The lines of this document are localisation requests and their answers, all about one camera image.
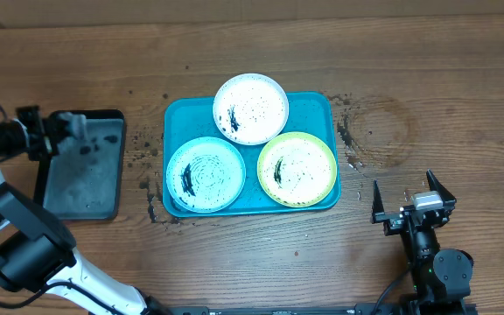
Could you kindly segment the white speckled plate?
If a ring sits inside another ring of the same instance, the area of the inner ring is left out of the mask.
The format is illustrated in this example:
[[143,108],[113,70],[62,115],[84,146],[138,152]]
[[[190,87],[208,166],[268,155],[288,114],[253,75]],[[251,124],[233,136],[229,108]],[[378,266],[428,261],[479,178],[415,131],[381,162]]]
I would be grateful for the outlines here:
[[213,120],[223,136],[243,145],[265,144],[284,129],[290,103],[270,77],[243,73],[226,81],[213,98]]

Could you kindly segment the yellow speckled plate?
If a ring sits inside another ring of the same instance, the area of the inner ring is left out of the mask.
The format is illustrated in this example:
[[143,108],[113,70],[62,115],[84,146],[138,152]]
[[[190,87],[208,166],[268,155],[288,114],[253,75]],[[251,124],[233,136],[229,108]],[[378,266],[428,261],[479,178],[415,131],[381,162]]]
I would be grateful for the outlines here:
[[261,188],[285,207],[310,207],[330,195],[338,166],[330,147],[318,137],[300,131],[268,141],[256,164]]

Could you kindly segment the light blue speckled plate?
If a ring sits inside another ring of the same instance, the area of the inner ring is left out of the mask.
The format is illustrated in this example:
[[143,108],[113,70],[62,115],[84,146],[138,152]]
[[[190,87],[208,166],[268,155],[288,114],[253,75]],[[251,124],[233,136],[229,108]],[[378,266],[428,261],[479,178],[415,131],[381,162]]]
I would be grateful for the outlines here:
[[165,179],[174,203],[191,213],[211,214],[230,206],[245,184],[241,153],[228,141],[203,136],[181,145],[171,156]]

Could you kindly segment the black water tray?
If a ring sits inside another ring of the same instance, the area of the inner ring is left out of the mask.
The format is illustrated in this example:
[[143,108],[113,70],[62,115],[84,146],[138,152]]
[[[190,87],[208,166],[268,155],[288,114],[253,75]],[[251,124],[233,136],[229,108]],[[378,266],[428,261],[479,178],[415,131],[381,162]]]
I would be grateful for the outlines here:
[[117,216],[126,123],[118,109],[55,111],[52,118],[84,116],[85,137],[68,136],[59,154],[38,164],[34,202],[65,221]]

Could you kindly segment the teal serving tray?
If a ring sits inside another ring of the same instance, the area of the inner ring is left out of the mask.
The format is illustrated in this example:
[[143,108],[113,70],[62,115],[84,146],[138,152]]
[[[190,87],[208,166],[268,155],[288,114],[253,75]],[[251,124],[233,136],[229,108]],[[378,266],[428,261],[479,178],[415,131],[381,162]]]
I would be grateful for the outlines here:
[[[301,131],[322,140],[333,154],[337,153],[335,130],[330,102],[318,92],[287,94],[290,113],[283,132]],[[223,135],[214,123],[214,98],[194,97],[174,101],[164,112],[163,171],[174,152],[183,144],[198,137]],[[256,174],[260,146],[234,146],[246,165],[246,180],[239,197],[230,206],[211,213],[214,216],[290,213],[293,207],[283,206],[271,199],[261,188]]]

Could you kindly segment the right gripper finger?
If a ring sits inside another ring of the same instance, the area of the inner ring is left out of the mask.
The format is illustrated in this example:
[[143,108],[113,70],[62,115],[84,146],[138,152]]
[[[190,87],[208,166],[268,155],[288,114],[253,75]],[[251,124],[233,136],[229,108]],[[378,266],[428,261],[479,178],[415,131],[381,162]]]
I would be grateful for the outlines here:
[[382,196],[380,193],[380,188],[378,186],[378,180],[375,179],[373,182],[373,204],[372,204],[372,215],[384,215],[385,210],[382,204]]
[[430,190],[437,192],[442,201],[453,201],[453,195],[438,181],[431,169],[427,170],[426,177]]

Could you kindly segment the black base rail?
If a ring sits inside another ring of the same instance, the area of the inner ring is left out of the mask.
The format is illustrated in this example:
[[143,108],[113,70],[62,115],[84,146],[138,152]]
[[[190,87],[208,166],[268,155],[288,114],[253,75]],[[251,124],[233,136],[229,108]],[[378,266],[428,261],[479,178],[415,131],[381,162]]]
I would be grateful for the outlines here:
[[[208,309],[207,307],[172,307],[165,312],[167,315],[370,315],[373,312],[372,304],[361,303],[355,306],[341,307],[307,307],[290,309],[270,308],[235,308],[235,309]],[[433,308],[423,306],[418,314],[423,315],[478,315],[474,304],[467,304],[463,311],[460,306]]]

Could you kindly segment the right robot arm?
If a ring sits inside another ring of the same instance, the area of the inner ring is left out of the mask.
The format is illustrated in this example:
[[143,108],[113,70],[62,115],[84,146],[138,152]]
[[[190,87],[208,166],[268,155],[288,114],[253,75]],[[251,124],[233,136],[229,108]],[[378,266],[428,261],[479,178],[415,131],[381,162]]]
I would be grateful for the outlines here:
[[397,213],[386,213],[378,182],[374,182],[371,213],[373,224],[381,223],[386,236],[400,235],[408,268],[381,294],[372,313],[406,276],[415,292],[401,297],[400,314],[468,314],[464,298],[471,294],[473,258],[465,251],[442,249],[436,230],[446,225],[455,209],[456,198],[435,177],[426,172],[429,190],[412,196],[412,203]]

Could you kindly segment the green sponge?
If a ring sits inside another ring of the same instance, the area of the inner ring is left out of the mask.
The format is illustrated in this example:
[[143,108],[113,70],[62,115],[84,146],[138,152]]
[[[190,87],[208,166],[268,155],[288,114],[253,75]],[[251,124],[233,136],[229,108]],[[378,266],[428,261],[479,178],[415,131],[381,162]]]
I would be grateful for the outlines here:
[[85,140],[88,137],[87,118],[83,114],[62,112],[57,115],[58,122],[63,123],[64,131],[77,140]]

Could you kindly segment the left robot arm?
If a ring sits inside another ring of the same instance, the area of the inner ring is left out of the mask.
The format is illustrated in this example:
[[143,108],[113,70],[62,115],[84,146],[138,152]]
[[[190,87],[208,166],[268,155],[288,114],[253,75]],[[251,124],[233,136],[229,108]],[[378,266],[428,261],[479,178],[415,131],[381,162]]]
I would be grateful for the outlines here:
[[[0,122],[0,157],[26,152],[32,159],[58,154],[61,141],[87,136],[86,118],[69,112],[39,116],[37,107]],[[7,184],[0,170],[0,307],[25,307],[45,294],[67,299],[91,314],[167,314],[138,288],[95,267],[76,248],[53,214]]]

